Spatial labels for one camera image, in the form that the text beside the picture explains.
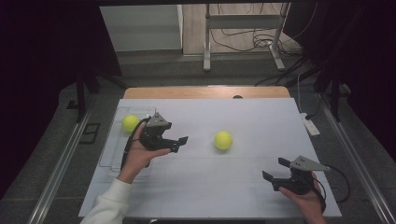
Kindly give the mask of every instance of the gray floor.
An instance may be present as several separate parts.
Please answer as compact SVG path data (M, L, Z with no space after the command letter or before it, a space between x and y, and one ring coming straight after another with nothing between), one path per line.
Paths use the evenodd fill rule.
M119 55L124 77L118 77L130 86L205 86L205 85L248 85L253 86L266 77L279 75L269 53L215 55L212 71L203 72L201 57L185 57L175 53ZM286 57L286 66L291 66L298 58ZM296 77L309 66L301 68L288 78ZM102 89L98 94L86 92L88 104L95 101L89 123L100 123L99 134L93 144L79 144L70 161L64 179L44 223L79 223L78 211L91 182L95 164L98 162L106 141L109 126L118 100L123 90L114 83L98 78ZM273 84L271 79L265 84ZM300 83L300 103L302 111L313 114L319 104L312 90L315 77ZM289 88L292 97L298 100L297 86ZM50 173L60 157L77 119L76 110L66 109L69 101L76 101L76 89L72 85L65 88L59 97L59 107L51 124L37 145L34 154L22 169L18 178L0 202L2 223L26 223L45 187ZM343 217L329 219L330 223L381 223L371 199L367 196L356 172L353 170L330 122L325 116L323 105L312 118L321 135L312 138L312 143L322 163L341 169L348 177L352 192L350 199L339 203ZM349 138L359 151L364 164L386 197L389 208L396 210L396 164L365 126L355 116L347 104L347 98L340 100L341 121ZM82 135L82 141L91 140L89 134ZM336 200L346 193L346 185L336 173L328 174ZM125 219L125 223L135 223ZM266 220L266 223L304 223L301 219Z

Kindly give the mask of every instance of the power strip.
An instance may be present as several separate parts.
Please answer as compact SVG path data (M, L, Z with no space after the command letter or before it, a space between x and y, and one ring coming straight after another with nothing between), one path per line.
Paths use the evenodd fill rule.
M314 122L310 119L306 119L306 113L301 113L301 119L303 120L303 123L305 125L306 130L308 131L310 136L318 136L320 135L319 130L317 129L317 126L315 126Z

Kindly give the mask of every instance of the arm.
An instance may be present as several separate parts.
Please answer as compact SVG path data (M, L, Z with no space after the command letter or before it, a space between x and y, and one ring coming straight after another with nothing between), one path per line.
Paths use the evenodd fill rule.
M318 186L318 182L315 181L315 188L320 192L320 188ZM305 220L308 224L326 224L327 221L323 217L321 212L321 206L318 196L311 190L305 195L297 195L291 192L288 189L279 188L279 191L282 192L286 197L290 198L294 201L298 207L300 208L301 213L305 217Z
M139 141L135 141L142 133L145 125L143 123L136 130L134 141L120 174L113 180L110 188L95 199L92 210L84 217L82 224L122 223L123 218L128 213L128 201L134 178L153 158L164 156L170 152L169 148L149 151Z

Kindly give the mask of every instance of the metal rail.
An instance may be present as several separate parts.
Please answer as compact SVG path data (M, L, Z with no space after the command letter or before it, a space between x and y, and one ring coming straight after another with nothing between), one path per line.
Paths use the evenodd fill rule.
M357 152L356 148L353 146L352 142L350 141L349 137L341 122L337 122L332 115L331 110L329 109L329 102L326 97L319 95L319 97L323 100L324 105L322 108L332 125L332 128L335 130L337 138L339 139L343 149L346 153L348 160L350 161L353 169L355 170L361 184L363 185L366 193L368 194L372 204L378 213L379 218L381 218L382 223L384 224L396 224L396 220L392 211L390 211L387 201L382 195L378 185L374 182L373 178L371 177L369 171L365 167L359 153Z
M84 132L84 127L87 124L88 119L91 115L92 108L95 103L95 99L96 99L95 96L93 96L91 103L87 111L85 112L85 115L82 118L81 122L76 124L76 127L73 130L72 135L69 138L69 141L64 147L64 151L62 152L62 155L60 156L58 162L56 163L55 168L53 169L53 172L49 177L47 185L46 187L44 187L40 195L40 198L38 199L37 204L35 205L35 209L33 210L32 215L30 216L27 223L33 224L33 223L44 222L44 219L46 218L46 215L50 210L50 205L52 204L55 194L59 186L61 185L62 179L64 178L64 173L67 170L67 166L69 165L69 162L73 157L73 154L78 144L78 140L81 137L82 133Z

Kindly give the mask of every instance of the white sleeve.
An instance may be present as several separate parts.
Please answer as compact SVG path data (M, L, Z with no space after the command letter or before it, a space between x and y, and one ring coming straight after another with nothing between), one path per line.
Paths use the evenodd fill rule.
M110 188L96 197L92 210L82 219L81 224L122 223L128 213L131 189L131 184L114 178Z

